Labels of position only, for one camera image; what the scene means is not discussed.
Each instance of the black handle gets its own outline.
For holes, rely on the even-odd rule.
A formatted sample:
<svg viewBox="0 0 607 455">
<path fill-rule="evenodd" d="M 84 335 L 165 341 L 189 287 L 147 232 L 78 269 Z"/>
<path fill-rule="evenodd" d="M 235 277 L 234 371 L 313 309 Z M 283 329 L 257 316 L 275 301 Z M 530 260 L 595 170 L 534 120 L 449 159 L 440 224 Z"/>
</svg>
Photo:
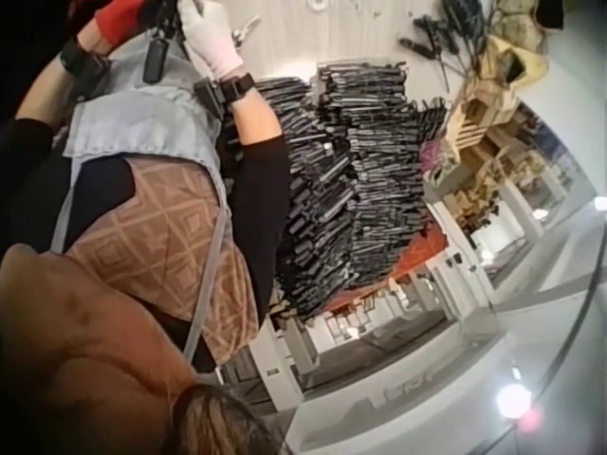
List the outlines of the black handle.
<svg viewBox="0 0 607 455">
<path fill-rule="evenodd" d="M 145 65 L 143 66 L 143 81 L 145 83 L 154 84 L 162 81 L 168 50 L 169 42 L 163 38 L 154 38 L 150 42 L 148 53 L 145 56 Z"/>
</svg>

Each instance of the bright light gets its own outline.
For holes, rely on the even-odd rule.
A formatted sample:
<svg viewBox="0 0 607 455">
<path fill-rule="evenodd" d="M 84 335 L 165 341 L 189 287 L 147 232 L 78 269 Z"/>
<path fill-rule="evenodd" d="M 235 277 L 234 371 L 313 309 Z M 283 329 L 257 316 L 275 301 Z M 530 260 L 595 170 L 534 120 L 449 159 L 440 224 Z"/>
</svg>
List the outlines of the bright light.
<svg viewBox="0 0 607 455">
<path fill-rule="evenodd" d="M 512 367 L 512 375 L 517 381 L 523 380 L 523 376 L 521 375 L 521 370 L 519 370 L 519 367 Z"/>
<path fill-rule="evenodd" d="M 595 209 L 597 211 L 607 211 L 607 196 L 595 197 Z"/>
<path fill-rule="evenodd" d="M 481 251 L 481 258 L 483 258 L 483 261 L 493 261 L 495 259 L 495 255 L 492 252 L 484 249 Z"/>
<path fill-rule="evenodd" d="M 353 339 L 359 339 L 360 338 L 359 329 L 357 329 L 356 327 L 348 327 L 345 331 Z"/>
<path fill-rule="evenodd" d="M 491 265 L 491 264 L 493 264 L 495 255 L 493 253 L 491 253 L 490 251 L 487 251 L 486 249 L 484 249 L 483 251 L 481 251 L 481 259 L 483 260 L 483 261 L 481 261 L 482 265 Z"/>
<path fill-rule="evenodd" d="M 523 384 L 510 384 L 497 394 L 497 407 L 506 419 L 520 419 L 531 409 L 531 392 Z"/>
<path fill-rule="evenodd" d="M 546 216 L 548 216 L 548 210 L 544 210 L 544 209 L 533 210 L 533 217 L 538 221 L 543 220 Z"/>
</svg>

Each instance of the pink object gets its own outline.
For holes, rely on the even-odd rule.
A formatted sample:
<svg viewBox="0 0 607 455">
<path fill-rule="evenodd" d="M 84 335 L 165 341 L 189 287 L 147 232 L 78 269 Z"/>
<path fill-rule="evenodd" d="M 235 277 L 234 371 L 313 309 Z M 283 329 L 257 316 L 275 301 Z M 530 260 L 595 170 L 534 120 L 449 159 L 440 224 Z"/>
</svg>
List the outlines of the pink object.
<svg viewBox="0 0 607 455">
<path fill-rule="evenodd" d="M 440 141 L 431 140 L 422 144 L 419 149 L 419 160 L 421 162 L 421 172 L 426 173 L 431 171 L 438 162 L 440 154 Z"/>
</svg>

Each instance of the floor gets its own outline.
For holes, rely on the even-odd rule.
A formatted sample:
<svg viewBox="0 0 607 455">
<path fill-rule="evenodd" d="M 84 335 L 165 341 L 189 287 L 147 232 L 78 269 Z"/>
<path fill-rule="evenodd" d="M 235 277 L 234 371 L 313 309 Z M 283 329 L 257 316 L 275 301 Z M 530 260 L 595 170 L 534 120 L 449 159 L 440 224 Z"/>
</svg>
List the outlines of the floor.
<svg viewBox="0 0 607 455">
<path fill-rule="evenodd" d="M 360 381 L 410 354 L 451 323 L 442 311 L 431 311 L 412 321 L 397 318 L 373 333 L 321 355 L 321 366 L 302 378 L 306 398 L 313 398 Z"/>
<path fill-rule="evenodd" d="M 411 100 L 452 100 L 462 78 L 448 73 L 446 92 L 440 66 L 401 49 L 401 36 L 422 42 L 413 19 L 433 13 L 428 0 L 222 0 L 233 27 L 259 14 L 261 24 L 244 43 L 241 54 L 257 78 L 314 74 L 317 63 L 364 60 L 407 62 L 407 96 Z M 315 12 L 308 4 L 327 4 Z"/>
</svg>

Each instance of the red cloth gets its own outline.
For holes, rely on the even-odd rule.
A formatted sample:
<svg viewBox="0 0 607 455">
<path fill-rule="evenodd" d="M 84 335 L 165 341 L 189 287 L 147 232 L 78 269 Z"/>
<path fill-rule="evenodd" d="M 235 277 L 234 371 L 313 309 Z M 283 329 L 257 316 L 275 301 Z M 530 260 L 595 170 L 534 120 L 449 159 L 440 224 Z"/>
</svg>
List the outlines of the red cloth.
<svg viewBox="0 0 607 455">
<path fill-rule="evenodd" d="M 138 26 L 144 0 L 114 0 L 95 13 L 101 36 L 112 46 L 121 45 Z"/>
</svg>

